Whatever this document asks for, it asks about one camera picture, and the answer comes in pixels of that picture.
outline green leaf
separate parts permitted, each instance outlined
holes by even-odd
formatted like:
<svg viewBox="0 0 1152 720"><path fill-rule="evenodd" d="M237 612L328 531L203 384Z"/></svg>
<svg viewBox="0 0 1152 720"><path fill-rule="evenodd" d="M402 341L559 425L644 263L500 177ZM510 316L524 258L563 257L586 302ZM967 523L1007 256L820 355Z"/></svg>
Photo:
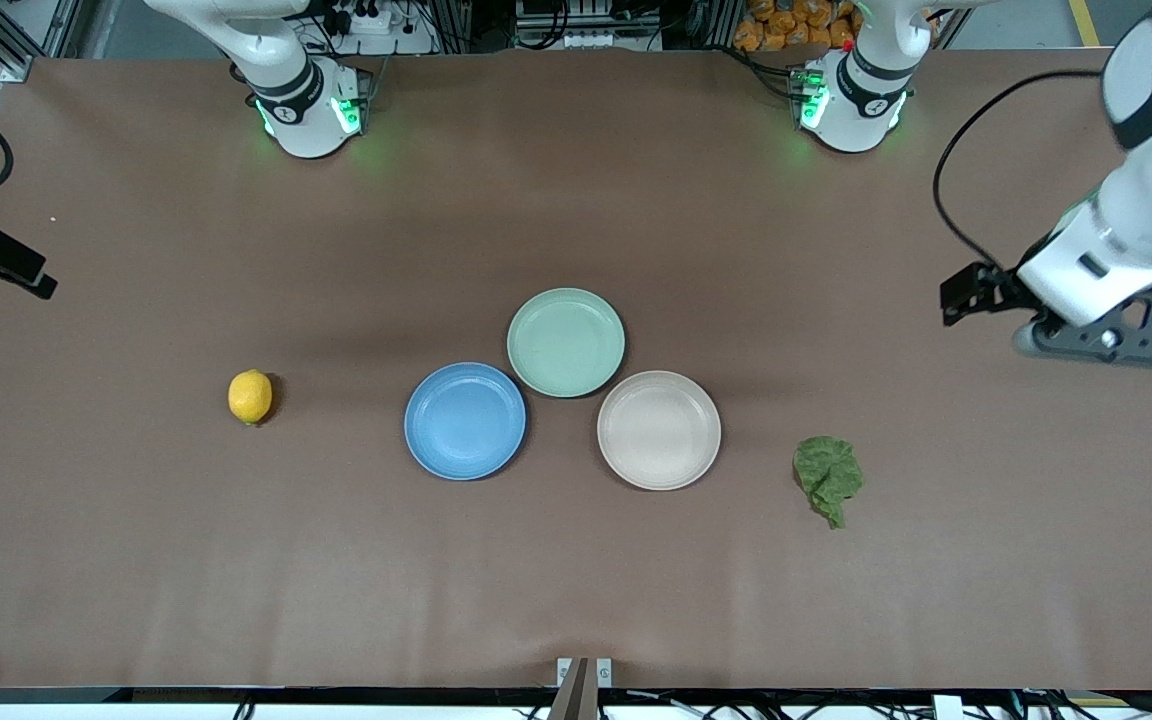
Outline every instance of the green leaf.
<svg viewBox="0 0 1152 720"><path fill-rule="evenodd" d="M841 528L842 501L865 484L851 444L828 435L805 439L794 453L794 469L814 510L826 516L831 528Z"/></svg>

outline green plate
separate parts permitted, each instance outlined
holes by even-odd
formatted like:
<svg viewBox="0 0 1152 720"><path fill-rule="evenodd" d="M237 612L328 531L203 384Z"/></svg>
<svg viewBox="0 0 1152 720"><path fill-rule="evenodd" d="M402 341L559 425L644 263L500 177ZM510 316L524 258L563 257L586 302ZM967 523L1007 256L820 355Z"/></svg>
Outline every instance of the green plate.
<svg viewBox="0 0 1152 720"><path fill-rule="evenodd" d="M552 397L579 397L621 366L626 326L602 297L559 287L518 309L506 346L513 372L526 386Z"/></svg>

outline green led light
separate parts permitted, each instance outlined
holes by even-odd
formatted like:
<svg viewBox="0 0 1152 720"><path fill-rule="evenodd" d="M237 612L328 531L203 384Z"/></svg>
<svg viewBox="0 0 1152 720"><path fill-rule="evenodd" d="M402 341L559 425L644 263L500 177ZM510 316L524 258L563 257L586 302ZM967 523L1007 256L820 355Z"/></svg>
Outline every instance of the green led light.
<svg viewBox="0 0 1152 720"><path fill-rule="evenodd" d="M896 127L896 123L900 122L900 109L904 108L907 97L909 97L908 92L901 92L900 98L896 100L895 108L892 108L892 120L889 123L887 123L887 129Z"/></svg>
<svg viewBox="0 0 1152 720"><path fill-rule="evenodd" d="M346 135L353 135L361 128L361 122L358 122L358 111L353 106L353 101L346 100L340 101L333 97L332 108L338 114L338 120L340 120L340 129L343 129Z"/></svg>
<svg viewBox="0 0 1152 720"><path fill-rule="evenodd" d="M803 124L804 127L816 128L820 124L820 118L826 109L826 105L829 104L829 89L820 88L820 92L814 94L812 100L808 100L803 104Z"/></svg>
<svg viewBox="0 0 1152 720"><path fill-rule="evenodd" d="M270 137L274 137L274 126L271 126L271 123L270 123L270 115L265 114L265 108L262 108L260 100L256 101L256 111L259 111L259 113L260 113L260 120L264 120L264 122L265 122L265 132L266 132L266 135L268 135Z"/></svg>

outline white plate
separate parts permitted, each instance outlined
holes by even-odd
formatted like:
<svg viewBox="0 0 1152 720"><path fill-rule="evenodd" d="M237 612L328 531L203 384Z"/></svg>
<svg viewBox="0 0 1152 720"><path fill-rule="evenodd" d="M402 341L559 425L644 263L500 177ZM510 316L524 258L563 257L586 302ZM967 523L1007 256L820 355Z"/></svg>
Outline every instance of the white plate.
<svg viewBox="0 0 1152 720"><path fill-rule="evenodd" d="M718 407L698 384L649 370L612 388L598 411L598 447L641 488L681 488L713 465L722 442Z"/></svg>

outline brown table surface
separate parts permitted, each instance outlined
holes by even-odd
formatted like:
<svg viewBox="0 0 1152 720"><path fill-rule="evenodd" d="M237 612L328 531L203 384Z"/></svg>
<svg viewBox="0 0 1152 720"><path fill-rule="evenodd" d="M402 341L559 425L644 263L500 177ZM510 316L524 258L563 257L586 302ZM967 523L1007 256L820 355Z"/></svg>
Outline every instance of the brown table surface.
<svg viewBox="0 0 1152 720"><path fill-rule="evenodd" d="M1025 359L1026 314L941 327L972 260L929 180L1015 79L1102 53L932 54L904 123L838 156L730 59L399 59L371 131L285 156L221 61L40 61L8 86L0 685L1152 687L1152 372ZM1002 258L1119 162L1094 82L1030 88L952 160ZM598 291L628 355L723 418L685 491L626 486L602 393L526 392L524 450L448 483L408 393L508 367L532 293ZM247 429L225 387L283 378ZM855 442L828 530L796 442Z"/></svg>

